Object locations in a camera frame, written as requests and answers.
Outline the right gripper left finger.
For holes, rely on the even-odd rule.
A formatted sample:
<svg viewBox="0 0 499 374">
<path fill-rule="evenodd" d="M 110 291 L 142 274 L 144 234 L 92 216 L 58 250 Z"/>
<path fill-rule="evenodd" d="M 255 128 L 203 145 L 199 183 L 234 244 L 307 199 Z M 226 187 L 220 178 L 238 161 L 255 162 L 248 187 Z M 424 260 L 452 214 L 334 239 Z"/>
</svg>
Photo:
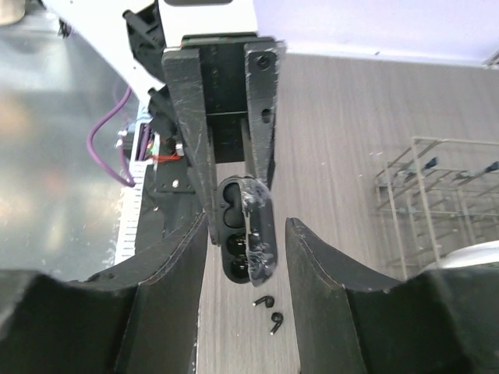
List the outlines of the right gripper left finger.
<svg viewBox="0 0 499 374">
<path fill-rule="evenodd" d="M 188 373 L 207 218 L 85 281 L 1 272 L 4 373 Z"/>
</svg>

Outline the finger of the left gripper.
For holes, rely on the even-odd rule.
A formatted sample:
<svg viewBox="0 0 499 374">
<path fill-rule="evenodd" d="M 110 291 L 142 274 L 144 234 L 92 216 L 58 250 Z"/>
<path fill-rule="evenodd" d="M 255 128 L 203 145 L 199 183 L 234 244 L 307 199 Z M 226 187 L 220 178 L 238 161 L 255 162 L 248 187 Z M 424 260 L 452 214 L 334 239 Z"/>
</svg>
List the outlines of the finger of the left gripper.
<svg viewBox="0 0 499 374">
<path fill-rule="evenodd" d="M 275 117 L 280 50 L 277 41 L 244 46 L 247 120 L 244 121 L 246 173 L 271 187 L 274 177 Z"/>
<path fill-rule="evenodd" d="M 182 134 L 184 152 L 190 163 L 188 176 L 207 214 L 211 241 L 216 245 L 216 165 L 207 127 L 199 51 L 167 50 L 161 63 Z"/>
</svg>

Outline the black stem earbud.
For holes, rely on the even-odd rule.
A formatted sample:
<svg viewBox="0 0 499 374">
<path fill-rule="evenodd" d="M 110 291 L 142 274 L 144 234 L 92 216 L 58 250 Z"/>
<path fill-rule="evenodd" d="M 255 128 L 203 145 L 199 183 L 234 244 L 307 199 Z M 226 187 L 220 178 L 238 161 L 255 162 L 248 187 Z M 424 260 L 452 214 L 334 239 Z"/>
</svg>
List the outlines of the black stem earbud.
<svg viewBox="0 0 499 374">
<path fill-rule="evenodd" d="M 270 330 L 270 335 L 274 336 L 278 329 L 284 322 L 284 316 L 281 312 L 273 312 L 271 314 L 271 321 L 274 323 L 273 327 Z"/>
<path fill-rule="evenodd" d="M 266 308 L 270 309 L 274 307 L 274 303 L 275 300 L 273 296 L 265 295 L 254 301 L 253 306 L 264 305 Z"/>
</svg>

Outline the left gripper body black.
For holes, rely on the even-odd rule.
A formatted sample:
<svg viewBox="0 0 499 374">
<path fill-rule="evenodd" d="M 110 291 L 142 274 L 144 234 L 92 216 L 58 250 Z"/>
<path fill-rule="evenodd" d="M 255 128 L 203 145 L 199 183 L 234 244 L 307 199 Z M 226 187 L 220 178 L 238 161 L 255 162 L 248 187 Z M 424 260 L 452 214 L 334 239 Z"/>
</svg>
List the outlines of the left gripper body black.
<svg viewBox="0 0 499 374">
<path fill-rule="evenodd" d="M 241 121 L 247 118 L 244 44 L 226 37 L 199 46 L 208 135 L 218 164 L 244 161 Z"/>
</svg>

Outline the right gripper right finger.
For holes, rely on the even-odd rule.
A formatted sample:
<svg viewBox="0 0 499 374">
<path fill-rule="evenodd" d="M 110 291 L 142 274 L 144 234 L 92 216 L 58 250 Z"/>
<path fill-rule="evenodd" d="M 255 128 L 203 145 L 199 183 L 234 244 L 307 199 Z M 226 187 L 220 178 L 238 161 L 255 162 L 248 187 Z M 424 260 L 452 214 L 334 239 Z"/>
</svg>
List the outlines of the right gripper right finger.
<svg viewBox="0 0 499 374">
<path fill-rule="evenodd" d="M 285 223 L 304 373 L 495 373 L 498 271 L 437 269 L 400 281 Z"/>
</svg>

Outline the black oblong charging case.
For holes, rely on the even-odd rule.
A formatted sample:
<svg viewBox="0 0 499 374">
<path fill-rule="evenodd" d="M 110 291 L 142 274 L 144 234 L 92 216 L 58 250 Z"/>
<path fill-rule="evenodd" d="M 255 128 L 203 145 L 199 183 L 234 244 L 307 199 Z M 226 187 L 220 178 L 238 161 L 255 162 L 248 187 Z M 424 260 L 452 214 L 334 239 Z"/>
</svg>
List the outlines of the black oblong charging case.
<svg viewBox="0 0 499 374">
<path fill-rule="evenodd" d="M 218 241 L 225 276 L 236 284 L 266 283 L 278 265 L 269 188 L 250 176 L 226 178 L 216 194 Z"/>
</svg>

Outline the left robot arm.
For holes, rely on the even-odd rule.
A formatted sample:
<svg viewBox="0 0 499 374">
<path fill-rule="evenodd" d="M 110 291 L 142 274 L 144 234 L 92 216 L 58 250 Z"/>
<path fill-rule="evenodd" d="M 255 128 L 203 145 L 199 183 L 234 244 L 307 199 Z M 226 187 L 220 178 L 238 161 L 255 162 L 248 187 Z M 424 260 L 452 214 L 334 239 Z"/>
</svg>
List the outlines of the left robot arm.
<svg viewBox="0 0 499 374">
<path fill-rule="evenodd" d="M 214 244 L 274 253 L 281 42 L 251 1 L 50 1 L 144 101 L 157 193 L 192 195 Z"/>
</svg>

